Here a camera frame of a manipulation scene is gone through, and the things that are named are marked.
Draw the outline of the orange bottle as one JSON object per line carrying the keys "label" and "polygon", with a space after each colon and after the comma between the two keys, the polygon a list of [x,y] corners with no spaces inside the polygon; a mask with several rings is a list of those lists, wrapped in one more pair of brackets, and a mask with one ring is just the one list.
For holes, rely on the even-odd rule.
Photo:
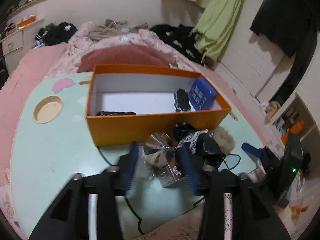
{"label": "orange bottle", "polygon": [[304,121],[295,122],[293,126],[281,137],[282,143],[284,145],[287,143],[289,133],[298,135],[303,130],[303,126],[304,126]]}

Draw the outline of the black patterned pouch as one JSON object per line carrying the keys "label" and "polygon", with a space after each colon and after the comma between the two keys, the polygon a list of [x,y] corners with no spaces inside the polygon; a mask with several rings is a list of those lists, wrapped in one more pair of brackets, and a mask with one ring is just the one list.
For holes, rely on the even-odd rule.
{"label": "black patterned pouch", "polygon": [[204,165],[219,168],[226,155],[207,130],[199,131],[187,122],[180,122],[173,128],[176,149],[185,146],[189,153],[201,157]]}

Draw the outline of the clear plastic wrapper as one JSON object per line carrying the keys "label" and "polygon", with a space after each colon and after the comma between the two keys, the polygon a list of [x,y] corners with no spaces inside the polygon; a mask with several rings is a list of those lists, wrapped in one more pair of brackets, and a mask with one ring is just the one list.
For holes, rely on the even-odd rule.
{"label": "clear plastic wrapper", "polygon": [[151,180],[153,168],[162,168],[167,165],[174,152],[174,144],[166,133],[151,134],[143,144],[139,145],[136,178]]}

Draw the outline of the brown fur pompom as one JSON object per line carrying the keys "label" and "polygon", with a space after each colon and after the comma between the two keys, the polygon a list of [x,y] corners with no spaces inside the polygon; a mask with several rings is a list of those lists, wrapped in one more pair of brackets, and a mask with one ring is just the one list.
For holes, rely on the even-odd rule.
{"label": "brown fur pompom", "polygon": [[220,150],[228,155],[235,148],[235,141],[229,132],[223,127],[217,127],[213,130],[213,138],[217,142]]}

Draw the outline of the orange tray on desk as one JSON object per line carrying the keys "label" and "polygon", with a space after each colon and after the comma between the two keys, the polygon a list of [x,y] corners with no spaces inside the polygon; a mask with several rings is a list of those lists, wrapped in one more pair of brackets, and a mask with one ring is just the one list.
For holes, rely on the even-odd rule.
{"label": "orange tray on desk", "polygon": [[35,15],[26,16],[25,18],[23,18],[20,22],[18,22],[16,24],[16,28],[17,29],[23,28],[26,25],[29,25],[29,24],[31,24],[31,23],[33,23],[35,21],[36,21],[36,16]]}

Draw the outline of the green hanging cloth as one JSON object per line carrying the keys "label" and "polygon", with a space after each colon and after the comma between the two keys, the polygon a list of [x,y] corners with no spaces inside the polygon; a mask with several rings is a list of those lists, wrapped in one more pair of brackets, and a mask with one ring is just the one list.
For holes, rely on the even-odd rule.
{"label": "green hanging cloth", "polygon": [[203,57],[217,61],[226,46],[240,12],[242,0],[212,0],[192,30],[194,47]]}

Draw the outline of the pink floral quilt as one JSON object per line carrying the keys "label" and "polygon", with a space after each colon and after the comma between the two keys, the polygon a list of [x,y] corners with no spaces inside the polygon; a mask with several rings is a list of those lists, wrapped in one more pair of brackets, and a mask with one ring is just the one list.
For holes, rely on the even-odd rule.
{"label": "pink floral quilt", "polygon": [[94,31],[96,27],[91,21],[81,25],[80,29],[68,41],[60,59],[48,70],[45,75],[46,79],[76,73],[80,67],[81,58],[87,53],[125,44],[137,44],[153,48],[169,59],[169,66],[192,72],[198,71],[198,64],[190,61],[176,49],[164,43],[153,31],[138,29],[135,33],[113,35],[100,41],[93,41],[89,38],[89,32]]}

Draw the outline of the black clothes pile left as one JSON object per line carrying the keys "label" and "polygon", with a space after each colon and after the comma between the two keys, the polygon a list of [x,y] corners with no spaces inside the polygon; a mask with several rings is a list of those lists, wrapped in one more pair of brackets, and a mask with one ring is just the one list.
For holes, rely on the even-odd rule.
{"label": "black clothes pile left", "polygon": [[33,48],[54,46],[62,42],[68,43],[77,30],[77,27],[72,23],[62,22],[59,25],[51,23],[41,28],[35,35]]}

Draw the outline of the brown small carton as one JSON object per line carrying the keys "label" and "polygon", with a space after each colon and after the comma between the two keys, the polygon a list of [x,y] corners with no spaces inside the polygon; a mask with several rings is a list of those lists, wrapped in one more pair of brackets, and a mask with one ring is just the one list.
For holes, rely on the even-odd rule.
{"label": "brown small carton", "polygon": [[177,161],[172,158],[162,167],[156,167],[155,171],[163,188],[170,187],[174,183],[184,179],[184,175],[177,168]]}

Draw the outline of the white fur pompom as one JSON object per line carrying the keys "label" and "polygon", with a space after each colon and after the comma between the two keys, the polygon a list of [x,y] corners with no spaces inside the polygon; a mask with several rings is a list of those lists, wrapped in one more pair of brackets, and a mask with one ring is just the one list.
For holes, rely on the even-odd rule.
{"label": "white fur pompom", "polygon": [[165,150],[157,151],[156,153],[146,154],[146,161],[155,167],[163,167],[168,163],[169,152]]}

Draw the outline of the orange cardboard box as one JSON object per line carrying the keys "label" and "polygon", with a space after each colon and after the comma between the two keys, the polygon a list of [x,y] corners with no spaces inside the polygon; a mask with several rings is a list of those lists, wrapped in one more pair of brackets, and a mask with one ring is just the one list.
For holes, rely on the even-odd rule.
{"label": "orange cardboard box", "polygon": [[177,112],[174,93],[189,92],[198,72],[138,64],[97,64],[87,96],[86,120],[95,146],[144,142],[155,132],[172,135],[175,124],[188,122],[213,130],[231,111],[217,94],[208,110]]}

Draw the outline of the mint green lap table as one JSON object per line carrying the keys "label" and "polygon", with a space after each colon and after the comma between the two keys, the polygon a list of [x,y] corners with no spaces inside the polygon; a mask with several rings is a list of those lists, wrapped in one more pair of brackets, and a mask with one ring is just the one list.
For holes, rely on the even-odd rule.
{"label": "mint green lap table", "polygon": [[[85,120],[88,86],[82,84],[89,76],[90,73],[69,76],[73,85],[59,92],[62,110],[46,124],[36,123],[33,111],[42,99],[53,95],[56,80],[43,80],[25,103],[15,134],[10,171],[16,217],[27,236],[72,175],[100,173],[130,149],[127,145],[97,149],[93,144]],[[126,239],[150,232],[186,213],[197,201],[184,181],[163,188],[158,179],[134,180],[131,189],[127,198],[117,199]]]}

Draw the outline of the black clothes pile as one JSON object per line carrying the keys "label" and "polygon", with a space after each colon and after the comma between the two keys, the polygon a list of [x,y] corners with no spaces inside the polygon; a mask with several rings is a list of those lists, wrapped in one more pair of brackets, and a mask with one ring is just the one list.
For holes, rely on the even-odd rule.
{"label": "black clothes pile", "polygon": [[180,24],[178,27],[173,27],[167,24],[159,24],[150,28],[160,40],[170,45],[172,48],[179,51],[189,60],[201,64],[208,65],[210,59],[204,53],[199,52],[195,43],[198,38],[198,33],[192,32],[193,27]]}
{"label": "black clothes pile", "polygon": [[62,42],[68,43],[77,30],[77,27],[72,23],[62,22],[59,25],[51,23],[41,28],[35,35],[33,48],[54,46]]}

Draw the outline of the blue small box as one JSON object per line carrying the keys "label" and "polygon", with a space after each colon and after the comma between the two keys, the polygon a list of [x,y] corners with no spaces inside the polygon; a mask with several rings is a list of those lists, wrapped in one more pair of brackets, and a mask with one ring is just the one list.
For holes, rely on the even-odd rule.
{"label": "blue small box", "polygon": [[212,108],[217,92],[211,84],[203,77],[194,80],[189,90],[188,98],[196,111],[204,111]]}

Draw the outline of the dark red pillow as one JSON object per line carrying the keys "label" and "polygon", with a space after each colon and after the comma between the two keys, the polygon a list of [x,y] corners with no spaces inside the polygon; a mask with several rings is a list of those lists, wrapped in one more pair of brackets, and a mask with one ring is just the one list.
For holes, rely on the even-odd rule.
{"label": "dark red pillow", "polygon": [[168,59],[154,48],[138,44],[125,44],[102,48],[81,58],[78,73],[91,72],[96,64],[143,64],[169,67]]}

